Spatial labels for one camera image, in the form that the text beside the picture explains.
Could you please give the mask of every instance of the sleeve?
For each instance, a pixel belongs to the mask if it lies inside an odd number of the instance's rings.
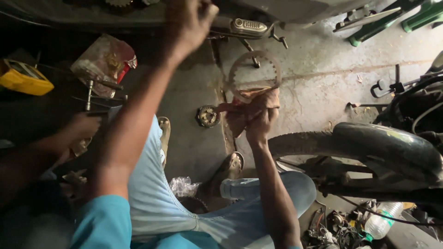
[[[118,195],[99,196],[81,210],[71,249],[125,249],[131,244],[128,201]]]

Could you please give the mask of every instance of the teal shirt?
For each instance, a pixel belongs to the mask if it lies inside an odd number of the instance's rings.
[[[131,243],[128,201],[118,195],[94,198],[80,210],[71,249],[221,249],[207,233],[184,231],[158,235],[148,243]]]

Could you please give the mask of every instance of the forearm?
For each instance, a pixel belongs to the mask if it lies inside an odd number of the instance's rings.
[[[107,132],[93,179],[93,196],[118,194],[127,197],[126,186],[133,171],[167,84],[178,61],[164,59],[141,79],[139,87],[118,113]]]
[[[76,136],[66,129],[22,149],[12,151],[0,161],[0,206],[36,181],[69,149]]]
[[[263,214],[277,249],[299,246],[297,211],[274,165],[267,142],[251,145],[258,178]]]

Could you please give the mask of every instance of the motorcycle tire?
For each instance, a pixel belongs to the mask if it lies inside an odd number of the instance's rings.
[[[283,156],[314,155],[335,156],[353,159],[337,146],[331,132],[297,132],[276,136],[268,140],[269,150],[274,160]],[[276,163],[280,172],[287,171]]]

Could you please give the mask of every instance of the yellow toolbox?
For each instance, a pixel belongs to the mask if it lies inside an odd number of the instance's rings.
[[[10,59],[0,59],[0,86],[37,96],[54,89],[54,85],[36,68]]]

